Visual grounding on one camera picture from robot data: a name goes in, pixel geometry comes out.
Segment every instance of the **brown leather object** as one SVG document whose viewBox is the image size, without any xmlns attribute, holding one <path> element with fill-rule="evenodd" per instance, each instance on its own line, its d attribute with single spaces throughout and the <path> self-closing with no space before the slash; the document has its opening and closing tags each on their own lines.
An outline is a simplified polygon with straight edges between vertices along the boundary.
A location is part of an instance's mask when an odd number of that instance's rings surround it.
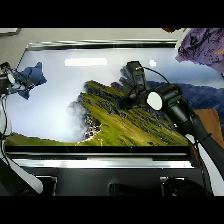
<svg viewBox="0 0 224 224">
<path fill-rule="evenodd" d="M 218 112 L 215 109 L 194 110 L 194 112 L 200 117 L 207 132 L 211 133 L 215 141 L 224 149 Z"/>
</svg>

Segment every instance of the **purple cloth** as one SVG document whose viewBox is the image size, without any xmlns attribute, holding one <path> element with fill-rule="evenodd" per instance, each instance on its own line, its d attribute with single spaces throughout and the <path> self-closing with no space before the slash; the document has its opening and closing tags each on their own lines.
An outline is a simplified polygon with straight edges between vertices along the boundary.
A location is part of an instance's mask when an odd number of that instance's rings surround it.
<svg viewBox="0 0 224 224">
<path fill-rule="evenodd" d="M 183 39 L 176 59 L 208 65 L 224 73 L 224 28 L 192 28 Z"/>
</svg>

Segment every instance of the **white round joint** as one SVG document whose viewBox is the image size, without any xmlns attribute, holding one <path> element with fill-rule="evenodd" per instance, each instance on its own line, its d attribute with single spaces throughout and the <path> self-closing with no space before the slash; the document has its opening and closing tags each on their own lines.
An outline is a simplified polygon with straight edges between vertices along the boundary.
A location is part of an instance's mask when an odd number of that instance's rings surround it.
<svg viewBox="0 0 224 224">
<path fill-rule="evenodd" d="M 161 110 L 163 107 L 163 101 L 160 95 L 156 92 L 149 93 L 147 103 L 151 106 L 154 110 Z"/>
</svg>

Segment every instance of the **grassy slope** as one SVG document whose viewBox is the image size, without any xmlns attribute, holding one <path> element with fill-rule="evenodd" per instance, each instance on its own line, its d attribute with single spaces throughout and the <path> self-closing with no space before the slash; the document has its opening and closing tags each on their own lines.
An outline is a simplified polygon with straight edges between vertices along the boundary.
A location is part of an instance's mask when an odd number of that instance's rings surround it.
<svg viewBox="0 0 224 224">
<path fill-rule="evenodd" d="M 88 82 L 88 85 L 101 89 L 106 93 L 123 96 L 125 93 L 115 88 L 100 86 L 95 82 Z M 92 140 L 81 143 L 65 143 L 52 140 L 43 140 L 39 138 L 28 138 L 22 135 L 15 135 L 7 139 L 7 145 L 80 145 L 80 146 L 150 146 L 150 145 L 187 145 L 186 140 L 178 133 L 168 130 L 167 122 L 159 121 L 162 127 L 158 127 L 151 122 L 144 121 L 141 116 L 155 119 L 144 110 L 138 108 L 126 113 L 127 118 L 108 112 L 97 106 L 97 103 L 107 101 L 99 96 L 92 94 L 84 95 L 84 106 L 91 111 L 91 115 L 101 121 L 101 132 Z"/>
</svg>

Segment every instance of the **sky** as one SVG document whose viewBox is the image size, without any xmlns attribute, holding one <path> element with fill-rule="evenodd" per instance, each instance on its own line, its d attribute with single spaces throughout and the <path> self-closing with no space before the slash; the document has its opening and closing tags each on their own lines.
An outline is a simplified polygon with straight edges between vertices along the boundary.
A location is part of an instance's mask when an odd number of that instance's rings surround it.
<svg viewBox="0 0 224 224">
<path fill-rule="evenodd" d="M 47 83 L 31 90 L 29 100 L 18 94 L 8 97 L 7 112 L 13 132 L 58 141 L 81 141 L 85 132 L 80 119 L 82 111 L 80 108 L 71 113 L 70 103 L 84 92 L 86 81 L 94 80 L 104 85 L 118 81 L 120 69 L 129 61 L 140 61 L 142 66 L 150 67 L 149 62 L 153 60 L 156 66 L 150 68 L 162 73 L 170 82 L 224 88 L 220 73 L 192 62 L 179 63 L 175 55 L 173 48 L 28 51 L 18 71 L 42 62 Z M 106 58 L 107 65 L 65 66 L 65 60 L 72 58 Z M 145 74 L 149 81 L 163 81 L 150 71 Z"/>
</svg>

